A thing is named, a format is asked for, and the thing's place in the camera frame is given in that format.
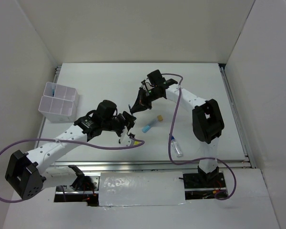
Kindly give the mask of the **blue cap spray bottle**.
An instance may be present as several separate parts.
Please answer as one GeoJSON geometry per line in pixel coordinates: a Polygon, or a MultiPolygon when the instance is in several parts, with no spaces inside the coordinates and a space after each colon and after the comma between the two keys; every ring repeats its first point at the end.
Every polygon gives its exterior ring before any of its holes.
{"type": "Polygon", "coordinates": [[[183,157],[182,150],[181,150],[177,140],[173,136],[171,137],[171,148],[174,150],[177,157],[183,157]]]}

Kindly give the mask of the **yellow black highlighter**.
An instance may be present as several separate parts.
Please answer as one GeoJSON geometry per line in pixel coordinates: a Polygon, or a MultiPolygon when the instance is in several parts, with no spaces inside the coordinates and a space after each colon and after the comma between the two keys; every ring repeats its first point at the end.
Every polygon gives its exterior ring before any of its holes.
{"type": "Polygon", "coordinates": [[[141,142],[139,142],[139,141],[133,141],[133,142],[132,142],[132,145],[133,145],[133,146],[140,145],[140,144],[141,144],[141,142]]]}

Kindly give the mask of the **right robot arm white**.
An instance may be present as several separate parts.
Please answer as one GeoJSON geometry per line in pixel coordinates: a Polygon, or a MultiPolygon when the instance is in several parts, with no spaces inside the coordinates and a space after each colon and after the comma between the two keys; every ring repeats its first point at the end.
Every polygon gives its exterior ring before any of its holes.
{"type": "Polygon", "coordinates": [[[199,163],[198,181],[203,187],[211,186],[218,174],[217,147],[219,137],[224,129],[224,121],[214,99],[205,100],[187,91],[180,81],[165,79],[165,74],[155,70],[141,82],[137,98],[130,108],[132,114],[152,108],[152,102],[165,98],[176,103],[173,119],[176,119],[178,108],[182,107],[192,115],[192,128],[195,137],[200,141],[204,157],[196,159],[199,163]]]}

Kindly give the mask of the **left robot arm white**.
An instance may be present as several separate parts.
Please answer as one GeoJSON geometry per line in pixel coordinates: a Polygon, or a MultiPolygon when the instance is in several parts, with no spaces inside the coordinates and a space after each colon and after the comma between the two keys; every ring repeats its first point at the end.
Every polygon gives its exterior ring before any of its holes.
{"type": "Polygon", "coordinates": [[[95,110],[77,119],[73,125],[55,139],[26,153],[14,152],[9,160],[5,179],[22,200],[37,195],[47,187],[66,181],[73,190],[93,190],[94,184],[77,166],[69,165],[50,171],[50,166],[79,145],[87,145],[103,131],[115,132],[124,138],[134,127],[136,117],[124,111],[117,112],[114,102],[104,100],[95,110]]]}

